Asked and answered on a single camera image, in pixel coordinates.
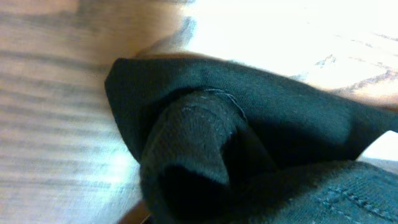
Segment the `black t-shirt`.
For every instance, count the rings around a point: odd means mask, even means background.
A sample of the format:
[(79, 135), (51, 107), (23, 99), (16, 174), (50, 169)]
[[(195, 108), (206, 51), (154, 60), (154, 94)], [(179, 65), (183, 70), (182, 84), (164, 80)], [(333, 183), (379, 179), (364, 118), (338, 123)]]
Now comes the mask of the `black t-shirt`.
[(120, 58), (104, 85), (154, 223), (397, 222), (397, 175), (359, 160), (394, 112), (202, 58)]

